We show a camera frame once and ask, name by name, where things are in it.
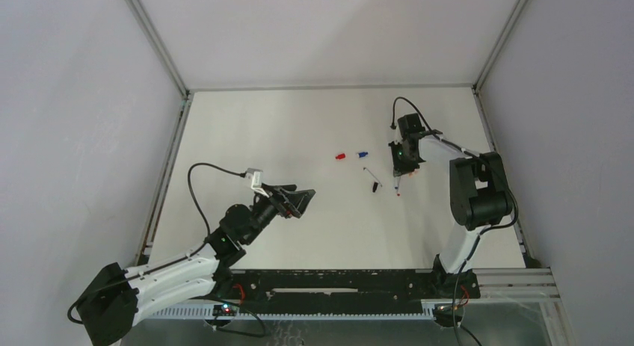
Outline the white pen red tip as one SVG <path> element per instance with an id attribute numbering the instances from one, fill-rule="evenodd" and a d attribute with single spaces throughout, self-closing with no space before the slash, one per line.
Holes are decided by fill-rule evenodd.
<path id="1" fill-rule="evenodd" d="M 401 181 L 401 177 L 400 176 L 395 176 L 394 177 L 394 183 L 393 183 L 393 187 L 394 187 L 394 191 L 397 197 L 399 197 L 400 194 L 400 181 Z"/>

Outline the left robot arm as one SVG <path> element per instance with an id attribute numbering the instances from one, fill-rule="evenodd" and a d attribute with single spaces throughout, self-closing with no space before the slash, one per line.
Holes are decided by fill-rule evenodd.
<path id="1" fill-rule="evenodd" d="M 93 345 L 112 345 L 142 320 L 182 301 L 224 292 L 230 267 L 277 216 L 299 218 L 316 192 L 265 185 L 253 205 L 230 206 L 203 242 L 154 264 L 103 267 L 73 304 Z"/>

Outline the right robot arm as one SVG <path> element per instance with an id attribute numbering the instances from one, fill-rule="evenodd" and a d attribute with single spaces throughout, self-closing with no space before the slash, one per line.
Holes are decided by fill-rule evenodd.
<path id="1" fill-rule="evenodd" d="M 449 177 L 449 206 L 454 226 L 449 240 L 434 259 L 440 285 L 457 282 L 472 268 L 472 259 L 486 232 L 505 228 L 504 217 L 517 212 L 502 159 L 496 152 L 477 153 L 426 127 L 419 114 L 393 120 L 397 133 L 389 144 L 395 186 L 401 178 L 433 161 Z"/>

